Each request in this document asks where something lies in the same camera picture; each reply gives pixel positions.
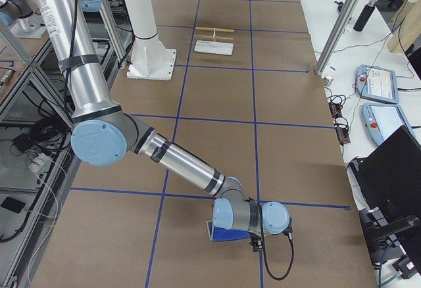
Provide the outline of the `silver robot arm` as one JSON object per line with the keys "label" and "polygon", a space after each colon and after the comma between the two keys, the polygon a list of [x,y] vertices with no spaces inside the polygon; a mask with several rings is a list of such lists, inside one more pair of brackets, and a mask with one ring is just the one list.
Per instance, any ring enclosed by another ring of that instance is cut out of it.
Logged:
{"label": "silver robot arm", "polygon": [[84,11],[98,11],[102,0],[30,1],[41,12],[67,79],[75,106],[71,145],[82,161],[108,166],[128,151],[147,155],[215,198],[210,232],[220,231],[229,240],[234,231],[246,231],[255,251],[265,249],[268,236],[291,236],[292,220],[284,205],[248,199],[236,178],[225,176],[149,124],[125,114],[112,99],[84,18]]}
{"label": "silver robot arm", "polygon": [[40,39],[46,30],[27,0],[1,0],[1,20],[16,38]]}

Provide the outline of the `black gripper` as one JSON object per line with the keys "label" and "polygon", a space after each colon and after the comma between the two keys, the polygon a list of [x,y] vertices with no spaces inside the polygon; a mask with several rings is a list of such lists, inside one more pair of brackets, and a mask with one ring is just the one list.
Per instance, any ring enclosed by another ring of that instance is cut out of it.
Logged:
{"label": "black gripper", "polygon": [[260,235],[257,235],[255,233],[250,233],[250,242],[249,244],[252,246],[253,251],[261,252],[262,251],[262,237]]}

